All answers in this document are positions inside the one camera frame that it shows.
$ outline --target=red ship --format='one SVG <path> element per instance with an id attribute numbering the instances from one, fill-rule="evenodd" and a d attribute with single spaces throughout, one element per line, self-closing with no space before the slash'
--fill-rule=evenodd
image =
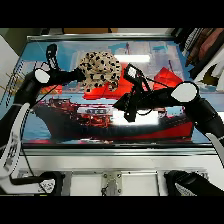
<path id="1" fill-rule="evenodd" d="M 165 82 L 169 86 L 176 86 L 182 80 L 174 73 L 163 68 L 156 76 L 155 80 Z M 119 99 L 124 92 L 130 91 L 130 85 L 122 87 L 122 77 L 120 86 L 116 91 L 111 92 L 112 96 L 102 95 L 105 89 L 101 87 L 94 89 L 91 93 L 85 94 L 85 99 L 112 98 Z M 154 84 L 153 89 L 163 88 L 160 84 Z M 79 139 L 95 139 L 108 141 L 189 141 L 193 124 L 186 117 L 184 109 L 179 115 L 169 115 L 165 108 L 157 108 L 154 110 L 156 115 L 156 123 L 145 119 L 144 123 L 130 125 L 124 120 L 119 120 L 117 114 L 122 116 L 122 112 L 113 108 L 109 104 L 78 104 L 72 103 L 70 99 L 53 99 L 48 102 L 41 101 L 35 106 L 34 112 L 47 125 L 51 137 L 57 141 L 79 140 Z"/>

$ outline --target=ship hull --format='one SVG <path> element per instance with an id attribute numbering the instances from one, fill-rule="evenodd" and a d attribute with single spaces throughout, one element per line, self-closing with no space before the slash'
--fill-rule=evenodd
<path id="1" fill-rule="evenodd" d="M 192 136 L 193 124 L 185 114 L 172 118 L 160 118 L 158 125 L 94 127 L 81 125 L 72 118 L 69 111 L 61 108 L 41 105 L 35 108 L 35 114 L 42 119 L 51 137 L 57 141 L 92 138 L 99 140 L 166 140 L 189 139 Z"/>

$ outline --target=poster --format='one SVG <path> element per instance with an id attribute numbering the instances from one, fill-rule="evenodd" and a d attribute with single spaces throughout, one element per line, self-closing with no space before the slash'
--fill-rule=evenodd
<path id="1" fill-rule="evenodd" d="M 46 67 L 46 48 L 54 42 L 28 43 L 15 68 L 25 76 L 34 67 Z M 72 71 L 87 52 L 106 51 L 114 55 L 149 55 L 148 62 L 133 62 L 151 79 L 166 68 L 182 80 L 188 80 L 176 44 L 172 41 L 59 41 L 57 61 L 61 70 Z M 49 89 L 44 89 L 38 99 Z M 0 116 L 13 102 L 13 94 L 5 94 Z M 84 91 L 76 81 L 55 89 L 30 110 L 23 134 L 24 143 L 97 144 L 97 143 L 207 143 L 184 114 L 182 107 L 156 108 L 146 116 L 137 115 L 128 123 L 123 112 L 112 107 L 115 99 L 84 99 Z M 222 108 L 222 98 L 214 100 Z"/>

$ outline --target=white circular cap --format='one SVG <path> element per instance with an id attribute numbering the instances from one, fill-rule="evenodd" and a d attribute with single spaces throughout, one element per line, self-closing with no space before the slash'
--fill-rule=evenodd
<path id="1" fill-rule="evenodd" d="M 40 83 L 47 83 L 50 79 L 50 76 L 42 69 L 37 69 L 35 71 L 35 77 Z"/>
<path id="2" fill-rule="evenodd" d="M 197 88 L 194 84 L 186 82 L 177 86 L 171 93 L 171 96 L 179 102 L 187 103 L 197 96 L 197 92 Z"/>

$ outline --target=leopard print cloth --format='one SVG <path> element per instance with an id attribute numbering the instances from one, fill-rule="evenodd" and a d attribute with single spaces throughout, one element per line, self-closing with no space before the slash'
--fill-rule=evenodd
<path id="1" fill-rule="evenodd" d="M 82 82 L 85 92 L 90 92 L 95 87 L 102 87 L 107 82 L 109 82 L 110 91 L 118 88 L 122 67 L 111 53 L 87 53 L 78 67 L 86 77 L 86 80 Z"/>

